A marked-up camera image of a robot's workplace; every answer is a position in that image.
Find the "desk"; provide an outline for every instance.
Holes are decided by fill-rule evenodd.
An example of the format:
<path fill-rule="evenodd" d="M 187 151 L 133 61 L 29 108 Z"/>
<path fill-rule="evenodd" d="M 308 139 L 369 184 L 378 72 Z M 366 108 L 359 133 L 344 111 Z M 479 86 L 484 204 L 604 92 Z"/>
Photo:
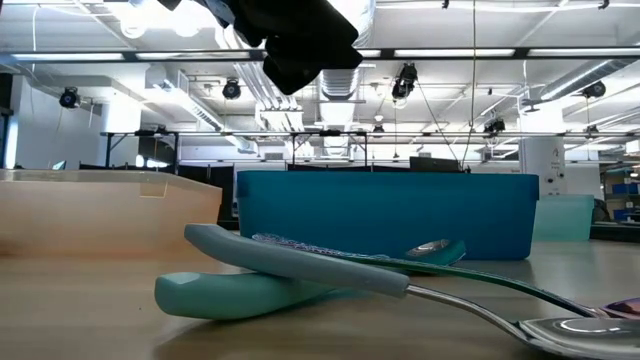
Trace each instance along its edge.
<path fill-rule="evenodd" d="M 462 262 L 532 282 L 588 305 L 640 296 L 640 246 L 534 244 L 528 261 Z M 9 360 L 549 359 L 483 320 L 419 298 L 351 291 L 257 319 L 207 322 L 163 314 L 157 275 L 234 273 L 191 260 L 0 260 L 0 354 Z M 452 277 L 415 277 L 508 319 L 568 315 L 526 295 Z"/>

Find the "metal spoon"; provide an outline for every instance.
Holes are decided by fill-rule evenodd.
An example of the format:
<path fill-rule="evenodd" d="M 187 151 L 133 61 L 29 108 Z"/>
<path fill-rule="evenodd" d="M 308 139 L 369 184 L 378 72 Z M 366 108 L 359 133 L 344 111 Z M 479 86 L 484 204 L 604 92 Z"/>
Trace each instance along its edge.
<path fill-rule="evenodd" d="M 375 265 L 382 267 L 398 268 L 402 270 L 423 272 L 436 275 L 452 275 L 465 279 L 476 280 L 491 283 L 498 286 L 508 287 L 510 289 L 523 292 L 525 294 L 535 296 L 538 299 L 556 305 L 567 311 L 571 311 L 575 314 L 585 317 L 615 317 L 626 319 L 640 319 L 640 298 L 622 300 L 614 302 L 609 305 L 602 306 L 600 308 L 593 308 L 578 304 L 572 300 L 564 298 L 560 295 L 551 293 L 549 291 L 540 289 L 531 284 L 523 281 L 510 279 L 508 277 L 484 273 L 476 270 L 467 270 L 462 268 L 456 268 L 452 266 L 440 266 L 435 264 L 428 264 L 418 261 L 407 261 L 403 259 L 393 258 L 381 258 L 379 256 L 367 256 L 361 254 L 345 253 L 339 250 L 327 249 L 318 246 L 309 246 L 307 244 L 296 242 L 276 235 L 259 234 L 253 236 L 253 240 L 259 242 L 268 242 L 270 244 L 276 244 L 278 246 L 286 246 L 295 248 L 296 250 L 311 252 L 319 255 L 330 256 L 338 259 L 354 261 L 361 264 Z M 438 246 L 422 246 L 422 248 L 428 248 L 429 252 L 438 252 L 445 249 L 450 245 L 450 242 L 439 240 L 436 243 Z"/>
<path fill-rule="evenodd" d="M 575 359 L 640 359 L 640 322 L 636 320 L 555 318 L 511 323 L 471 301 L 411 285 L 403 274 L 258 243 L 217 225 L 187 225 L 185 238 L 206 255 L 231 265 L 398 298 L 411 294 L 451 305 L 485 319 L 532 348 L 548 353 Z"/>

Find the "teal plastic container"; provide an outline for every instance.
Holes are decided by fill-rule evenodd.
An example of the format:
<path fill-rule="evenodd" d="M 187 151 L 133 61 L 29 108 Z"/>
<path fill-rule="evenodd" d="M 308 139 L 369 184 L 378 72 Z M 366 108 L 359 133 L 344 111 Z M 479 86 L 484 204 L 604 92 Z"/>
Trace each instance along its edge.
<path fill-rule="evenodd" d="M 464 242 L 465 259 L 529 256 L 538 177 L 516 174 L 242 171 L 240 233 L 416 261 L 428 242 Z"/>
<path fill-rule="evenodd" d="M 593 195 L 543 196 L 536 208 L 534 241 L 587 241 Z"/>

